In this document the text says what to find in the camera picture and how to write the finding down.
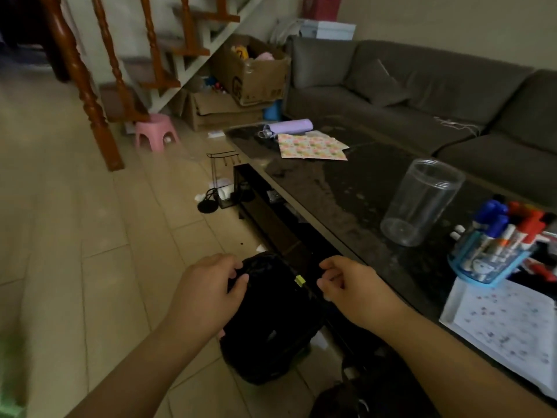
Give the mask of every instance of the white box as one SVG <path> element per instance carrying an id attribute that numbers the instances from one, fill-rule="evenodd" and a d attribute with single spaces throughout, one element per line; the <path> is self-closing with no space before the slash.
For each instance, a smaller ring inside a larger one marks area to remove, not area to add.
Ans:
<path id="1" fill-rule="evenodd" d="M 356 25 L 337 21 L 309 20 L 303 21 L 300 35 L 304 38 L 341 39 L 350 41 L 354 36 Z"/>

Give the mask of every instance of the sofa cushion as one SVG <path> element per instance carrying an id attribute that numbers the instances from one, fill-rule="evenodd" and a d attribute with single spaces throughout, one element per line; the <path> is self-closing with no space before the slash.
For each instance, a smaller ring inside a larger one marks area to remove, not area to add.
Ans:
<path id="1" fill-rule="evenodd" d="M 352 67 L 379 58 L 431 115 L 486 125 L 533 69 L 487 58 L 387 41 L 362 41 Z"/>
<path id="2" fill-rule="evenodd" d="M 358 44 L 300 37 L 291 41 L 293 82 L 298 89 L 342 84 Z"/>
<path id="3" fill-rule="evenodd" d="M 352 69 L 344 86 L 378 107 L 399 104 L 410 98 L 409 92 L 377 58 Z"/>
<path id="4" fill-rule="evenodd" d="M 534 202 L 557 207 L 557 156 L 492 133 L 446 147 L 439 158 Z"/>
<path id="5" fill-rule="evenodd" d="M 426 155 L 471 135 L 466 129 L 442 126 L 430 115 L 409 107 L 374 106 L 341 86 L 290 88 L 286 110 L 295 119 L 342 115 Z"/>
<path id="6" fill-rule="evenodd" d="M 557 154 L 557 72 L 538 70 L 530 76 L 493 129 Z"/>

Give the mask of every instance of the transparent container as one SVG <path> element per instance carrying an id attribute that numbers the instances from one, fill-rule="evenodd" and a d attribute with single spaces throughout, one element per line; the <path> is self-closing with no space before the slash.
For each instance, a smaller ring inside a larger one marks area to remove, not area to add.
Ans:
<path id="1" fill-rule="evenodd" d="M 463 172 L 441 161 L 414 160 L 381 221 L 381 231 L 399 245 L 421 244 L 465 179 Z"/>

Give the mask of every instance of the wall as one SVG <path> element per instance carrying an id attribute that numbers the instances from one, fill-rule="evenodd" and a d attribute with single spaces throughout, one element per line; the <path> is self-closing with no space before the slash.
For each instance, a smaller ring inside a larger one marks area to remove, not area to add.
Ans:
<path id="1" fill-rule="evenodd" d="M 114 81 L 108 55 L 93 11 L 91 0 L 65 0 L 80 39 L 80 49 L 86 54 L 86 63 L 96 83 Z M 145 35 L 145 19 L 140 0 L 102 0 L 108 26 L 118 56 L 149 56 L 149 42 Z M 150 0 L 153 23 L 158 33 L 182 35 L 171 4 L 180 0 Z M 190 6 L 215 11 L 214 0 L 189 0 Z M 238 27 L 238 33 L 247 33 L 266 40 L 277 18 L 297 15 L 300 0 L 263 0 L 252 15 Z"/>
<path id="2" fill-rule="evenodd" d="M 356 39 L 383 39 L 557 69 L 557 0 L 343 0 Z"/>

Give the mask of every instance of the yellow clip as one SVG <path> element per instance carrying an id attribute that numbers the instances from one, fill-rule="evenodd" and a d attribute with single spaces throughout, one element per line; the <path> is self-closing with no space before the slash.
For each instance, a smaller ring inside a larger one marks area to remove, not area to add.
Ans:
<path id="1" fill-rule="evenodd" d="M 305 280 L 303 279 L 303 277 L 300 276 L 299 274 L 296 276 L 296 278 L 294 279 L 294 281 L 295 281 L 296 283 L 298 283 L 298 286 L 299 286 L 299 287 L 302 287 L 303 285 L 306 284 L 306 281 L 305 281 Z"/>

